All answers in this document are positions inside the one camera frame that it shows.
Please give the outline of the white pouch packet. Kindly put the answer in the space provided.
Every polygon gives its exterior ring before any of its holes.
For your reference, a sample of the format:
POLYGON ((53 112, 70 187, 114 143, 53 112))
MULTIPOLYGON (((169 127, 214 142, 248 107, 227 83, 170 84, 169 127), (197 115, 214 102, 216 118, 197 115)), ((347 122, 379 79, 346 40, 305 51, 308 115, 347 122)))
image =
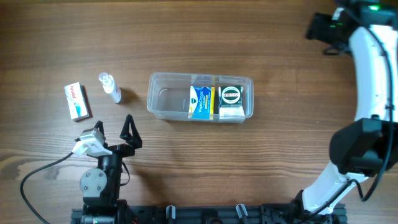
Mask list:
POLYGON ((244 116, 243 105, 240 107, 228 107, 222 108, 219 104, 219 115, 220 116, 244 116))

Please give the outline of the blue VapoDrops box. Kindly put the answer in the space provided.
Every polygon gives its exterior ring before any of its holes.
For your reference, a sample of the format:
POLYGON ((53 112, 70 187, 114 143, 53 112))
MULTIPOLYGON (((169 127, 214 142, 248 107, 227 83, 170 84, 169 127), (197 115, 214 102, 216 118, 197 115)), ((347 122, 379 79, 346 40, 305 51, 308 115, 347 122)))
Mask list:
POLYGON ((213 120, 215 105, 215 87, 191 86, 188 108, 190 119, 213 120))

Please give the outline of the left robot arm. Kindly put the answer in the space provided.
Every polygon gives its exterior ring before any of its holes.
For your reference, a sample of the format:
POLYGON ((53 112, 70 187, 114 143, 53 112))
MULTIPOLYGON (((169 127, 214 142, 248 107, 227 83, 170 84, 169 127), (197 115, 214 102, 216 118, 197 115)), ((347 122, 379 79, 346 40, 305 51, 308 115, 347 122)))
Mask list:
POLYGON ((138 218, 130 209, 127 201, 119 198, 120 188, 127 183, 121 182, 121 174, 128 168, 123 162, 125 157, 135 155, 142 147, 142 139, 136 129, 132 115, 127 115, 121 134, 123 144, 110 146, 106 143, 103 123, 98 121, 94 128, 86 129, 76 139, 72 152, 98 160, 97 167, 86 171, 80 179, 83 192, 83 208, 73 210, 72 223, 138 223, 138 218))

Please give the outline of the white Panadol box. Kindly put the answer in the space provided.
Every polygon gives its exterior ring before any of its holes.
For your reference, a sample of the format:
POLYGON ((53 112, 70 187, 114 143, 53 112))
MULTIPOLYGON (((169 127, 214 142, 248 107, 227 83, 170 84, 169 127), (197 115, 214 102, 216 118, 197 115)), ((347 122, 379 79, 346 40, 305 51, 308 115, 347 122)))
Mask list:
POLYGON ((88 118, 90 114, 80 82, 69 84, 64 87, 64 90, 71 120, 79 121, 88 118))

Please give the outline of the green round-label box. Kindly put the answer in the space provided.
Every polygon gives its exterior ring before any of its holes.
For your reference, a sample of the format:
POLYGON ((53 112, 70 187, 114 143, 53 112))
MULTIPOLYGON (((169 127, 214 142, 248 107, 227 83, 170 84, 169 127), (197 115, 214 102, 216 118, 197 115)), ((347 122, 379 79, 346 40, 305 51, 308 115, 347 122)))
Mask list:
POLYGON ((240 107, 243 105, 242 101, 242 91, 241 85, 230 85, 230 86, 220 86, 219 87, 219 99, 220 107, 240 107))

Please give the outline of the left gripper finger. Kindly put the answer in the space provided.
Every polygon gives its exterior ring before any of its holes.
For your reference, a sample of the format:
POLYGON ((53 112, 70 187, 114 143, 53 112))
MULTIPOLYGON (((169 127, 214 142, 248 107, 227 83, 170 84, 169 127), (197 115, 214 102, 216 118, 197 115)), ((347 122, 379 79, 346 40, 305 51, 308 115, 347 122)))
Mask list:
POLYGON ((102 121, 97 121, 93 128, 93 135, 96 137, 104 137, 104 127, 102 121))
POLYGON ((142 147, 142 139, 137 131, 136 125, 134 124, 134 119, 131 114, 126 116, 121 134, 119 136, 121 139, 125 140, 125 143, 134 147, 142 147))

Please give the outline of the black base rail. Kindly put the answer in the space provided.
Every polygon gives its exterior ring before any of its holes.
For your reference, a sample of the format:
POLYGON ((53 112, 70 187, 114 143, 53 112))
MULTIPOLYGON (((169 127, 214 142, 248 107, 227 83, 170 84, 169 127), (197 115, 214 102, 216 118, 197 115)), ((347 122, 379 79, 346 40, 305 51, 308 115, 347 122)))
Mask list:
MULTIPOLYGON (((263 204, 247 206, 248 223, 282 224, 287 223, 287 204, 263 204)), ((165 207, 131 206, 136 216, 134 223, 243 223, 235 207, 178 207, 175 219, 166 218, 165 207)), ((348 217, 344 204, 338 204, 332 214, 313 217, 308 223, 347 224, 348 217)))

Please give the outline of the white spray bottle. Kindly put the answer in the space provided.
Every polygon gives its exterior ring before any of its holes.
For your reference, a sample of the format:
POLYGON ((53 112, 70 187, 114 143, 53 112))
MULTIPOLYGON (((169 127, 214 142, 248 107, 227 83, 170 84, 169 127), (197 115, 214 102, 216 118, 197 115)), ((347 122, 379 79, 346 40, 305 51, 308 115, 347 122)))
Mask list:
POLYGON ((113 76, 103 72, 100 73, 98 77, 101 82, 104 91, 112 98, 115 103, 120 103, 122 100, 122 93, 120 87, 118 87, 116 81, 113 76))

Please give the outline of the clear plastic container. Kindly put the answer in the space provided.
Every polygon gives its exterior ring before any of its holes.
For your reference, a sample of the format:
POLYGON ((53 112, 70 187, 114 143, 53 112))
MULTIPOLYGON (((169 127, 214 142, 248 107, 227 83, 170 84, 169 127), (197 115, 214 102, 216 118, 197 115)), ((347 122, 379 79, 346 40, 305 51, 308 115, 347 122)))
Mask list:
POLYGON ((242 123, 254 110, 254 82, 249 77, 208 75, 194 73, 156 72, 150 77, 147 109, 159 119, 179 121, 204 121, 213 123, 242 123), (190 87, 215 87, 213 120, 188 117, 190 87), (219 115, 219 86, 241 85, 243 88, 244 116, 219 115))

